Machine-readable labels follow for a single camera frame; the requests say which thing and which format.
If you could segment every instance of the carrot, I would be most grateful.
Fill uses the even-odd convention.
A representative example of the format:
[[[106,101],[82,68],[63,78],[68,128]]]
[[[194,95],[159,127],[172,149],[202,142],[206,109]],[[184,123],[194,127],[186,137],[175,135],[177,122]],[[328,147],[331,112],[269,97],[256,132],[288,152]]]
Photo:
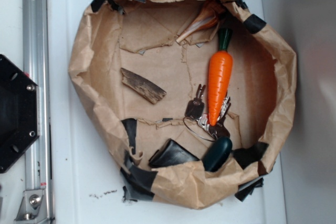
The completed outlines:
[[[232,30],[218,31],[219,51],[211,56],[208,74],[208,111],[209,123],[216,125],[232,72],[233,59],[227,52]]]

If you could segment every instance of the screw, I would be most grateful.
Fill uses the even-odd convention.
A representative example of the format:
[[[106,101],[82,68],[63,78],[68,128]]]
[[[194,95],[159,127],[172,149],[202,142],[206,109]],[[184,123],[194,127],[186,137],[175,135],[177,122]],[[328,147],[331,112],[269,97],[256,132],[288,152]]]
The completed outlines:
[[[23,215],[24,220],[31,220],[32,218],[33,218],[33,216],[32,216],[31,212],[28,212],[28,213]]]
[[[32,207],[38,207],[41,204],[41,197],[36,194],[31,195],[31,197],[29,198],[29,203]]]
[[[27,90],[28,91],[34,91],[35,90],[35,86],[32,85],[32,84],[30,84],[30,85],[27,86]]]

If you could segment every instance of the paper bag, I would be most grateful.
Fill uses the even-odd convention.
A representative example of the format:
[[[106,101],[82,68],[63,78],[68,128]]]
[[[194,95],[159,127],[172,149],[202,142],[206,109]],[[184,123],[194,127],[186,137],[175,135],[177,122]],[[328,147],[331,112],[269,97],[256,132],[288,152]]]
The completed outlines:
[[[234,59],[228,88],[232,105],[225,120],[232,154],[214,173],[204,171],[202,161],[149,167],[149,159],[169,139],[199,159],[211,145],[182,119],[198,85],[207,84],[219,25],[190,35],[181,45],[175,41],[204,1],[93,0],[83,14],[69,74],[121,167],[126,197],[208,207],[270,173],[292,128],[296,54],[242,0],[219,0],[228,10],[223,26],[233,30],[228,48]],[[123,85],[121,68],[152,81],[166,96],[148,102]],[[207,108],[206,94],[203,101]],[[195,123],[189,127],[210,137]]]

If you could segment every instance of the white surface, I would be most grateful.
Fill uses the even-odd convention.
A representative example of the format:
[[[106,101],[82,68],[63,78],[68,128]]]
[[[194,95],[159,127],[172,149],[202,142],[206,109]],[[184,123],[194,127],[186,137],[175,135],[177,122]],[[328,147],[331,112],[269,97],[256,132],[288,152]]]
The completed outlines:
[[[0,54],[23,69],[22,0],[0,0]],[[0,223],[13,223],[25,190],[25,156],[0,174]]]
[[[57,224],[286,223],[280,159],[264,188],[241,203],[233,196],[204,210],[140,201],[123,203],[123,182],[67,74],[72,43],[92,0],[48,0],[52,168]],[[261,0],[244,0],[262,17]]]
[[[336,221],[336,0],[262,0],[298,53],[294,127],[282,152],[288,223]]]

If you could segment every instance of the silver key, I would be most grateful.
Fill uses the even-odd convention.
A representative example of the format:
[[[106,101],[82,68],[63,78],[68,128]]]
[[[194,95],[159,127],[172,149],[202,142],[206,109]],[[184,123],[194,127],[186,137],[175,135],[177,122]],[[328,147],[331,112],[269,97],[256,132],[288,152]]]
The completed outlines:
[[[214,126],[209,125],[208,127],[208,133],[215,139],[221,137],[221,136],[227,136],[230,137],[230,133],[227,130],[227,128],[224,126],[225,116],[230,108],[230,97],[226,97],[223,101],[223,105],[221,108],[219,119],[217,120],[217,123]]]
[[[184,115],[193,121],[198,120],[202,117],[204,111],[204,102],[202,102],[204,90],[205,85],[198,85],[196,97],[194,98],[194,100],[189,101],[187,109],[185,110]]]
[[[227,130],[226,127],[224,127],[225,116],[230,105],[231,105],[230,97],[227,96],[223,101],[223,105],[217,123],[214,126],[211,126],[209,124],[208,114],[203,114],[201,118],[198,120],[198,125],[202,127],[214,139],[217,139],[220,136],[230,137],[229,131]]]

